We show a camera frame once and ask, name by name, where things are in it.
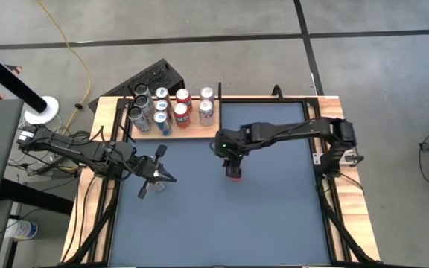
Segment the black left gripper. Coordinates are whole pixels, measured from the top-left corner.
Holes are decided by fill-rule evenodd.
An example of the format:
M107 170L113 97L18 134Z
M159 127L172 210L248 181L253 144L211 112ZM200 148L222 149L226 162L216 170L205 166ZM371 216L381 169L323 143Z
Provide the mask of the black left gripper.
M167 172L160 162L167 149L165 145L159 145L155 153L155 158L152 158L151 156L136 156L137 149L133 147L130 156L131 168L135 175L146 179L139 189L137 195L139 199L145 198L150 182L177 182L177 179Z

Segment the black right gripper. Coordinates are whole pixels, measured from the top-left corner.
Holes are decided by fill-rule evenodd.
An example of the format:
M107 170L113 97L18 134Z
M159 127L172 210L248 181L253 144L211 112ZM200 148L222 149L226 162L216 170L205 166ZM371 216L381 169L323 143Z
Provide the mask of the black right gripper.
M214 139L214 154L224 159L225 174L228 177L241 177L241 160L249 154L250 129L241 127L238 131L222 129Z

